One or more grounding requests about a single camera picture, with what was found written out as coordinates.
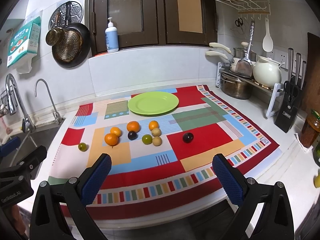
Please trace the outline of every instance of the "screw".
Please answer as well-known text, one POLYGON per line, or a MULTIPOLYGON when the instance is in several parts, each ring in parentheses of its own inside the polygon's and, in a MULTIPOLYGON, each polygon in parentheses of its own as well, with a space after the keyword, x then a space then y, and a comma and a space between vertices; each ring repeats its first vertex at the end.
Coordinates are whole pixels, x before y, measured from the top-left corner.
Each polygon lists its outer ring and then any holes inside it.
POLYGON ((40 183, 40 187, 45 187, 47 185, 47 182, 46 181, 43 181, 40 183))
POLYGON ((278 187, 284 187, 284 184, 281 181, 277 182, 278 187))
POLYGON ((69 179, 69 183, 70 184, 74 184, 76 182, 77 182, 77 178, 76 177, 72 177, 72 178, 69 179))
POLYGON ((255 184, 255 180, 254 180, 254 178, 247 178, 247 182, 249 183, 249 184, 255 184))

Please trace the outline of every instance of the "glass jar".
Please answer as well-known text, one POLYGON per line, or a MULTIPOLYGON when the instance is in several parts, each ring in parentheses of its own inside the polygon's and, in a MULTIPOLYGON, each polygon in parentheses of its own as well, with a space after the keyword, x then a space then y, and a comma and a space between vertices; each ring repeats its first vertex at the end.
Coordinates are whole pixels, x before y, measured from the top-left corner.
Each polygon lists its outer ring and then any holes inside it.
POLYGON ((309 148, 316 140, 320 133, 320 114, 315 110, 311 110, 304 122, 302 131, 299 135, 299 140, 302 145, 309 148))

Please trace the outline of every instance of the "stainless steel faucet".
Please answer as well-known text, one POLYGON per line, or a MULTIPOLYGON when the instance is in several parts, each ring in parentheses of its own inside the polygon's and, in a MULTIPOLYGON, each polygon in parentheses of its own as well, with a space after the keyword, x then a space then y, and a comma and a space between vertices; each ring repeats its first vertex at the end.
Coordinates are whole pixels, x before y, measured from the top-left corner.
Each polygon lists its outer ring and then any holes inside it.
POLYGON ((54 121, 57 122, 58 124, 62 124, 63 123, 63 118, 61 118, 59 112, 57 111, 57 108, 53 102, 53 99, 52 99, 52 96, 51 96, 51 93, 50 93, 50 90, 49 90, 49 86, 47 84, 47 82, 43 79, 43 78, 40 78, 37 80, 36 84, 35 84, 35 97, 37 97, 37 84, 39 83, 39 81, 42 81, 45 86, 47 87, 47 91, 48 91, 48 94, 49 94, 49 97, 50 97, 50 100, 51 100, 51 103, 52 103, 52 106, 53 106, 53 109, 54 109, 54 113, 53 113, 53 116, 54 116, 54 121))
POLYGON ((20 96, 20 93, 19 93, 19 89, 18 89, 18 86, 17 86, 17 83, 13 77, 13 75, 11 73, 9 73, 7 75, 7 77, 5 78, 5 89, 7 91, 7 96, 8 96, 8 102, 9 102, 9 112, 10 112, 10 115, 13 115, 17 112, 17 109, 13 103, 13 100, 12 100, 12 97, 11 97, 11 91, 10 91, 10 81, 12 83, 12 86, 13 86, 13 89, 16 93, 16 96, 17 96, 17 100, 18 100, 18 103, 20 105, 20 108, 22 110, 22 113, 23 113, 23 119, 22 119, 22 131, 24 133, 26 133, 28 130, 30 130, 30 132, 33 132, 36 127, 34 126, 32 120, 30 119, 30 116, 27 114, 27 111, 26 109, 24 108, 24 105, 23 105, 23 102, 21 100, 21 96, 20 96))

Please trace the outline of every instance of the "knife block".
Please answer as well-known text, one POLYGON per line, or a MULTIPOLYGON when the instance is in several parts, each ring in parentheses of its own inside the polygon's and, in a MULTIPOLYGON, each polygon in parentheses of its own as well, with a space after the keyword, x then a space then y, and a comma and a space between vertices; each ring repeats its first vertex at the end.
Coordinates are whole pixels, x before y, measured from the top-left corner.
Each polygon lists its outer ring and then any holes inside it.
POLYGON ((284 83, 284 87, 289 87, 289 89, 284 89, 284 98, 278 112, 275 125, 287 133, 297 117, 298 109, 302 100, 302 90, 297 85, 290 83, 289 81, 284 83), (295 89, 296 91, 294 98, 292 98, 290 89, 295 89))

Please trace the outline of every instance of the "kitchen counter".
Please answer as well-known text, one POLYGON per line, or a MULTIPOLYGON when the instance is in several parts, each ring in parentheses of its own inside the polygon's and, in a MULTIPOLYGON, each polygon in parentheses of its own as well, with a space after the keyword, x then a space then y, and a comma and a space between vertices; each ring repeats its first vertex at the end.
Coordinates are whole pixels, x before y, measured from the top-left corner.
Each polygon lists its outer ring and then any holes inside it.
MULTIPOLYGON (((300 132, 304 120, 298 117, 289 132, 284 133, 274 125, 273 118, 267 120, 264 118, 264 112, 267 110, 267 105, 262 103, 258 98, 251 97, 249 100, 242 101, 225 95, 220 89, 215 87, 209 88, 217 96, 221 97, 223 100, 227 101, 241 113, 250 118, 280 145, 274 153, 269 155, 245 176, 254 177, 259 183, 264 184, 274 185, 277 181, 282 181, 284 183, 291 204, 294 229, 297 230, 312 205, 318 199, 320 192, 320 189, 316 189, 313 185, 313 178, 318 175, 319 167, 313 160, 312 152, 305 153, 294 137, 294 133, 300 132)), ((103 99, 104 98, 101 97, 95 98, 94 101, 100 101, 103 99)), ((77 110, 73 107, 70 109, 70 112, 62 114, 66 119, 48 149, 47 158, 43 161, 37 178, 31 181, 31 186, 35 193, 30 198, 18 204, 23 209, 29 212, 32 211, 38 186, 41 181, 48 179, 55 153, 57 152, 62 138, 76 112, 77 110)), ((166 212, 138 217, 135 219, 102 220, 97 221, 97 224, 101 228, 128 229, 146 227, 186 217, 204 210, 223 199, 226 199, 226 194, 223 189, 220 189, 190 204, 173 210, 168 210, 166 212)), ((251 235, 253 228, 258 221, 261 210, 262 204, 259 204, 247 229, 247 233, 249 235, 251 235)), ((73 223, 71 219, 67 219, 67 222, 70 224, 73 223)))

